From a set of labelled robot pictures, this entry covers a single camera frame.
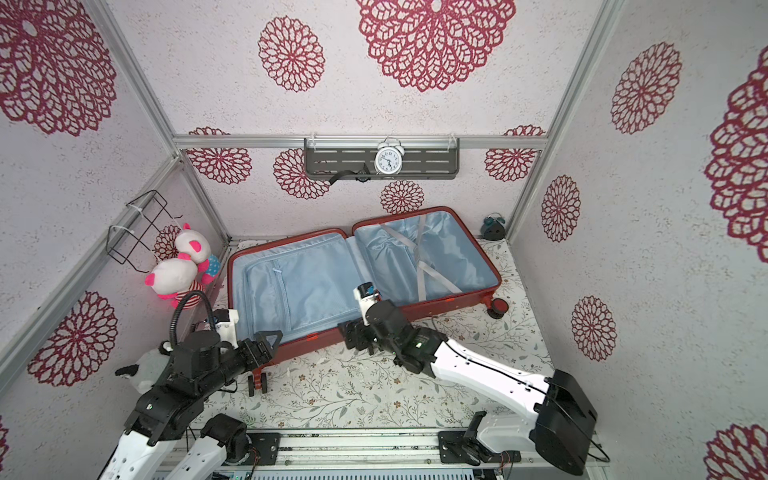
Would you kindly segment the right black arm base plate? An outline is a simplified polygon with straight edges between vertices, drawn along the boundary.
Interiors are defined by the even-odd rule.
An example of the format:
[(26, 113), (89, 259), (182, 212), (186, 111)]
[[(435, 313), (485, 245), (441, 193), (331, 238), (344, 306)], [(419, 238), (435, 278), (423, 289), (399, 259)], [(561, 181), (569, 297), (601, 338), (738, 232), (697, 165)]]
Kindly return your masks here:
[(493, 463), (519, 463), (518, 451), (493, 453), (482, 445), (473, 434), (465, 431), (440, 431), (437, 435), (440, 461), (443, 464), (467, 464), (480, 466)]

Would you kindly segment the red hard-shell suitcase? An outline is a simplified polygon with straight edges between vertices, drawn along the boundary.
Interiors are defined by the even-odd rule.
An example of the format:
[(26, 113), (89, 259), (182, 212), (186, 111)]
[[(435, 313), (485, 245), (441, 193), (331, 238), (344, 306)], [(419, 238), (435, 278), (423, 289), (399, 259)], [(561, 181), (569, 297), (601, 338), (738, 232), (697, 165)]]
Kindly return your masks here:
[(283, 362), (341, 341), (353, 296), (370, 282), (410, 321), (490, 306), (501, 275), (456, 212), (434, 207), (245, 248), (227, 262), (236, 335), (281, 331)]

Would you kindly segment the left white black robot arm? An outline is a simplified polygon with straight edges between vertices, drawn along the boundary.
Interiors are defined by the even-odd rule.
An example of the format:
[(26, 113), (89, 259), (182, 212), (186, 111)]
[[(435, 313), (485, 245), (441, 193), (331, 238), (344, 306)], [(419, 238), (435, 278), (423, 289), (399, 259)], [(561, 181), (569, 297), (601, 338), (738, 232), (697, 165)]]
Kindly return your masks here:
[[(129, 414), (124, 433), (107, 461), (102, 479), (150, 479), (182, 439), (215, 392), (241, 375), (270, 363), (283, 334), (258, 332), (236, 346), (210, 330), (193, 332), (172, 347), (167, 368)], [(246, 427), (224, 414), (211, 419), (184, 463), (172, 471), (205, 479), (225, 460), (247, 454)]]

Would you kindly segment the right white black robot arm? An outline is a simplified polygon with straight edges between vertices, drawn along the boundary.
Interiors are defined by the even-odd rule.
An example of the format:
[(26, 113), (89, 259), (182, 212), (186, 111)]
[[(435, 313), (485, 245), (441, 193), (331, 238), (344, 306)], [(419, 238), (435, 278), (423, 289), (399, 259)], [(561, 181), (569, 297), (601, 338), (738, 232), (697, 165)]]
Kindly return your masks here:
[(565, 473), (584, 474), (598, 414), (571, 374), (535, 374), (491, 360), (438, 330), (413, 325), (389, 300), (366, 297), (359, 305), (361, 318), (338, 326), (348, 349), (391, 353), (411, 373), (455, 383), (507, 408), (475, 414), (460, 445), (470, 461), (533, 450)]

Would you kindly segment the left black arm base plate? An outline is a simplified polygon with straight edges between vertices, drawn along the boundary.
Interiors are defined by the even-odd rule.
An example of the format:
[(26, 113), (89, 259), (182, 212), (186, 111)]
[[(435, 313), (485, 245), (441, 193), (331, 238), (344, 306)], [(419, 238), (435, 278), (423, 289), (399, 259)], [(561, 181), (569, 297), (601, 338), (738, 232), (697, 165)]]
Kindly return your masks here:
[(245, 466), (274, 466), (280, 451), (280, 433), (254, 431), (247, 433), (246, 456), (239, 462)]

